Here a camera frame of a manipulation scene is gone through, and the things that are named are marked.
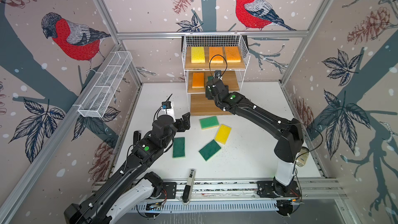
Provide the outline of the orange sponge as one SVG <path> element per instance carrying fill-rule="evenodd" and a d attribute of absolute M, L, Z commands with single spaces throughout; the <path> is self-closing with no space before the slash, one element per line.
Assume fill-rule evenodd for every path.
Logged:
<path fill-rule="evenodd" d="M 194 72 L 192 74 L 192 88 L 203 89 L 205 86 L 205 74 L 204 72 Z"/>
<path fill-rule="evenodd" d="M 241 56 L 238 47 L 225 47 L 226 59 L 228 63 L 240 63 Z"/>
<path fill-rule="evenodd" d="M 210 64 L 224 63 L 222 47 L 209 47 L 209 63 Z"/>

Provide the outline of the light green sponge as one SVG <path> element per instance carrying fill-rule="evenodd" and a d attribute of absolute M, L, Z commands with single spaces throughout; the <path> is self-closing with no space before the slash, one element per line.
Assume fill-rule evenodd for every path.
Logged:
<path fill-rule="evenodd" d="M 202 118 L 202 119 L 199 120 L 199 122 L 200 122 L 200 126 L 201 126 L 202 130 L 215 128 L 215 127 L 218 127 L 220 125 L 217 116 L 211 116 L 211 117 L 207 117 L 207 118 Z"/>

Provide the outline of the yellow sponge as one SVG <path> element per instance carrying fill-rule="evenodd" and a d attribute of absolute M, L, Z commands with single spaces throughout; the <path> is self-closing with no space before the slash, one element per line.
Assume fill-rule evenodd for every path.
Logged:
<path fill-rule="evenodd" d="M 191 63 L 200 64 L 205 63 L 205 48 L 204 47 L 191 47 Z"/>
<path fill-rule="evenodd" d="M 231 130 L 232 130 L 231 127 L 221 124 L 214 140 L 218 143 L 225 145 L 227 143 Z"/>

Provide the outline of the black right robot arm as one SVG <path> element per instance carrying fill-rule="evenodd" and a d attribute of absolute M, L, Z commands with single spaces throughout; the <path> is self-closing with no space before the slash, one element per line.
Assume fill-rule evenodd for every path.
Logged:
<path fill-rule="evenodd" d="M 302 124 L 295 118 L 288 120 L 278 117 L 238 92 L 230 93 L 228 86 L 219 78 L 213 78 L 206 83 L 205 95 L 222 111 L 251 121 L 277 140 L 274 153 L 279 161 L 272 183 L 273 194 L 276 197 L 285 197 L 290 193 L 296 158 L 304 143 Z"/>

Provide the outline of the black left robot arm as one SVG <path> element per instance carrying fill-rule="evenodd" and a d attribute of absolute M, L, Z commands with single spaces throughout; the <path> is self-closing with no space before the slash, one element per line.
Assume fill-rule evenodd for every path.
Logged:
<path fill-rule="evenodd" d="M 152 130 L 129 149 L 122 166 L 91 197 L 81 204 L 71 204 L 64 217 L 68 224 L 114 224 L 124 214 L 147 198 L 157 198 L 163 190 L 163 180 L 146 170 L 166 150 L 172 147 L 177 132 L 190 129 L 190 113 L 174 120 L 161 115 Z"/>

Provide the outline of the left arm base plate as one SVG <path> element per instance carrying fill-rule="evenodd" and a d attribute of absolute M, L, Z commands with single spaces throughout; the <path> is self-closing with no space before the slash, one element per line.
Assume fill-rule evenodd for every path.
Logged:
<path fill-rule="evenodd" d="M 176 182 L 164 182 L 161 186 L 156 185 L 154 187 L 154 191 L 149 198 L 155 200 L 175 199 L 177 190 L 176 188 Z"/>

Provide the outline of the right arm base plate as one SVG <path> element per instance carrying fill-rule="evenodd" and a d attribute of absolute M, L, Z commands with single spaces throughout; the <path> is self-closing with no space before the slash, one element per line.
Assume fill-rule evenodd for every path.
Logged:
<path fill-rule="evenodd" d="M 302 196 L 298 183 L 293 180 L 288 186 L 276 180 L 257 181 L 257 195 L 260 198 L 300 198 Z"/>

